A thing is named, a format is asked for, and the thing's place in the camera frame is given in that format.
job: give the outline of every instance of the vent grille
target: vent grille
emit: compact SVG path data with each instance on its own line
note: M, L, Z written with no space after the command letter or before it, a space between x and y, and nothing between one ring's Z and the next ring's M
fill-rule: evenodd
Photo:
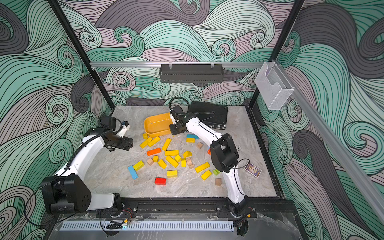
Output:
M102 221L106 230L110 221ZM99 221L65 221L60 231L91 231L102 230ZM229 221L156 221L144 220L124 226L120 229L108 231L231 231L233 222Z

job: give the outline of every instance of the black case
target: black case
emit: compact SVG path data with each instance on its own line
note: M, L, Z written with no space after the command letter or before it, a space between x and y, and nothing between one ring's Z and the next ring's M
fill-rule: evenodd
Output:
M202 120L202 122L213 129L224 130L227 126L227 115L228 107L219 106L212 103L204 102L192 102L189 112L200 113L200 112L211 112L214 111L214 117L209 118L212 114L196 114L196 116Z

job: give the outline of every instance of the card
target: card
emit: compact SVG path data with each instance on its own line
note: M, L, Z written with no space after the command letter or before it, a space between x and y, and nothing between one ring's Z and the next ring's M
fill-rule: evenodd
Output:
M260 173L262 172L260 168L256 167L252 163L248 163L248 165L245 166L244 170L252 174L252 176L254 176L255 178L258 178L260 176Z

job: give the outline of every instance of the blue wooden block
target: blue wooden block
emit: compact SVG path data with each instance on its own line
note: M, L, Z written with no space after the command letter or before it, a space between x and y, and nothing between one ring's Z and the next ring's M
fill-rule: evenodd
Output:
M133 179L136 179L139 177L132 165L128 167L128 170Z
M196 136L195 134L187 134L187 138L194 138L196 140L200 139L198 136Z

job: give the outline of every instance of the marble surface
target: marble surface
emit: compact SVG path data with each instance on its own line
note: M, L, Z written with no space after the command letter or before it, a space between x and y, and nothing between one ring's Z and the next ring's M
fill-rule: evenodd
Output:
M122 197L226 197L227 189L222 178L222 173L217 176L212 174L207 180L203 181L201 175L205 172L196 173L194 169L181 167L176 168L178 177L167 178L166 186L155 185L156 177L166 177L167 170L175 168L165 160L164 151L157 154L160 159L167 163L167 168L162 169L157 163L149 166L146 161L149 158L147 151L162 147L167 138L172 142L168 150L179 150L182 154L191 151L191 157L195 167L209 162L208 169L212 172L215 168L211 163L210 156L207 154L209 149L206 144L201 149L195 143L186 143L186 133L160 136L161 141L152 147L141 149L139 146L143 141L144 119L149 116L166 113L168 107L163 106L123 106L117 107L113 116L120 120L127 120L130 129L125 136L133 138L134 146L129 151L116 149L109 152L103 148L98 152L91 166L89 167L84 182L95 193L118 192ZM240 146L239 160L242 158L250 159L251 163L259 167L262 172L259 178L255 178L243 169L239 169L240 182L243 191L250 197L276 196L263 156L260 152L254 131L249 121L245 107L228 107L227 128L219 132L228 132L235 145ZM133 180L128 167L142 160L145 166L138 170L138 178ZM215 178L222 178L222 186L215 186Z

